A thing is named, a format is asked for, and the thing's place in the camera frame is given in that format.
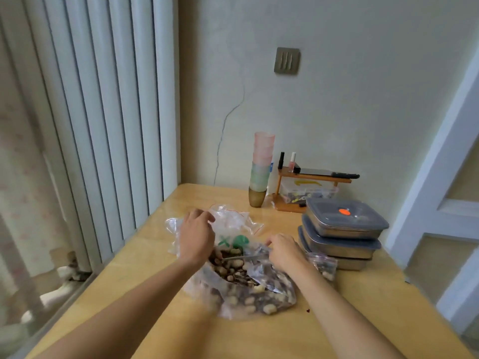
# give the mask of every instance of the person's left hand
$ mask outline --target person's left hand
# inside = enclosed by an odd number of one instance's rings
[[[208,222],[215,217],[207,211],[194,209],[187,213],[180,228],[180,257],[197,270],[206,262],[215,243],[215,233]]]

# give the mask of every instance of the forearm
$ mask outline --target forearm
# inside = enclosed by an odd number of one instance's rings
[[[37,359],[129,359],[195,271],[175,261],[58,340]]]
[[[404,359],[394,345],[333,289],[308,262],[289,272],[339,359]]]

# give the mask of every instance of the small plastic bag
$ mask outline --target small plastic bag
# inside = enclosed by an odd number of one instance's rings
[[[274,269],[267,258],[269,248],[252,240],[254,233],[262,227],[262,224],[254,223],[247,214],[238,213],[226,206],[213,206],[210,212],[216,218],[212,223],[215,232],[215,251],[210,261],[188,280],[183,289],[210,307],[220,305],[218,315],[227,319],[245,319],[258,313],[273,314],[294,305],[296,295],[291,279]],[[182,221],[179,218],[170,218],[166,221],[167,229],[175,234],[173,249],[170,252],[176,255],[179,255],[178,238]],[[241,254],[248,256],[262,255],[258,259],[243,262],[241,268],[237,267],[241,270],[238,273],[242,275],[247,273],[248,284],[251,287],[228,282],[224,279],[226,275],[224,278],[219,275],[219,267],[211,264],[215,252],[222,251],[224,256],[228,256],[231,249],[240,250]],[[228,267],[229,275],[230,270],[235,269],[230,264]]]

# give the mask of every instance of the stacked cups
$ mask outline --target stacked cups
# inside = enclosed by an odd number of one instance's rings
[[[263,204],[268,187],[274,135],[266,132],[254,134],[253,166],[249,180],[249,204],[259,208]]]

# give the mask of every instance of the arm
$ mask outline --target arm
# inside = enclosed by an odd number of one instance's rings
[[[129,359],[188,279],[206,262],[214,217],[194,210],[180,230],[180,257],[65,335],[36,359]]]
[[[275,235],[270,260],[285,271],[308,301],[339,359],[404,359],[399,350],[333,289],[291,236]]]

